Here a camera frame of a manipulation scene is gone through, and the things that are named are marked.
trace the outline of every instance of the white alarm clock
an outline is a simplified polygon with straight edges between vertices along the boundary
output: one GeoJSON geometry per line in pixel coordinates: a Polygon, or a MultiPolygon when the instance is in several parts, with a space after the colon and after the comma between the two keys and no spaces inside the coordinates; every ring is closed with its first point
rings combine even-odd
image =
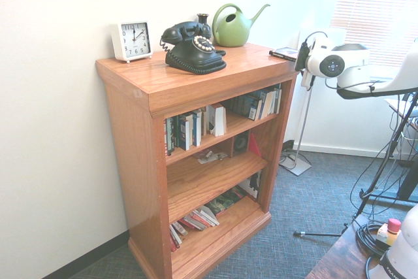
{"type": "Polygon", "coordinates": [[[131,60],[151,57],[153,51],[148,33],[148,21],[125,21],[110,24],[115,58],[131,60]]]}

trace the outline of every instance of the window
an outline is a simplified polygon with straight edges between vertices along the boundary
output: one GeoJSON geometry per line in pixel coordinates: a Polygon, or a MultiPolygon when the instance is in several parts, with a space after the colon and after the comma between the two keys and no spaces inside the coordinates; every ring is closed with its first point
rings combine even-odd
{"type": "Polygon", "coordinates": [[[371,64],[399,67],[418,37],[417,21],[418,0],[336,0],[331,26],[347,29],[346,42],[368,47],[371,64]]]}

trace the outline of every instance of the bookshelf top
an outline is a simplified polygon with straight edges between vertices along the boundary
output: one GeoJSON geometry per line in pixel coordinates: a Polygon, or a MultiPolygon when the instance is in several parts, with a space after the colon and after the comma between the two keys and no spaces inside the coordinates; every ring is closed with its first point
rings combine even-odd
{"type": "Polygon", "coordinates": [[[151,115],[164,117],[290,80],[297,75],[294,63],[270,56],[267,47],[247,43],[243,47],[222,49],[227,52],[223,57],[226,68],[205,75],[168,66],[165,52],[156,52],[151,59],[130,63],[114,58],[100,59],[96,61],[96,67],[107,84],[149,110],[151,115]]]}

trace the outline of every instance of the white robotic device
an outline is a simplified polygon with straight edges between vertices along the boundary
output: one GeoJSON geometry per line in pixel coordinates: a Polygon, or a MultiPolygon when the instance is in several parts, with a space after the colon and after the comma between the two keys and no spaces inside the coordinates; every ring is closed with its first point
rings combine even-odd
{"type": "MultiPolygon", "coordinates": [[[[318,76],[337,78],[337,93],[344,99],[418,91],[418,42],[412,44],[396,76],[380,82],[370,79],[370,51],[365,46],[334,46],[331,39],[317,37],[308,48],[306,41],[300,47],[295,69],[304,69],[302,86],[308,90],[318,76]]],[[[408,212],[401,230],[381,263],[370,271],[371,279],[418,279],[418,205],[408,212]]]]}
{"type": "Polygon", "coordinates": [[[370,279],[418,279],[418,205],[405,217],[392,247],[369,271],[370,279]]]}
{"type": "Polygon", "coordinates": [[[397,75],[388,82],[370,79],[370,51],[361,44],[334,46],[326,37],[317,37],[309,50],[300,49],[296,70],[305,69],[302,86],[307,89],[315,76],[337,78],[337,93],[344,99],[400,95],[418,90],[418,42],[413,43],[397,75]]]}

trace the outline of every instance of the clock face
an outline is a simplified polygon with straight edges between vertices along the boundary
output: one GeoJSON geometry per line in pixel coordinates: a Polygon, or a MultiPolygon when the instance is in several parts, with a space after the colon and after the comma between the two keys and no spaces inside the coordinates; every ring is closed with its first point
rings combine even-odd
{"type": "Polygon", "coordinates": [[[121,24],[125,57],[136,57],[150,53],[150,38],[146,22],[121,24]]]}

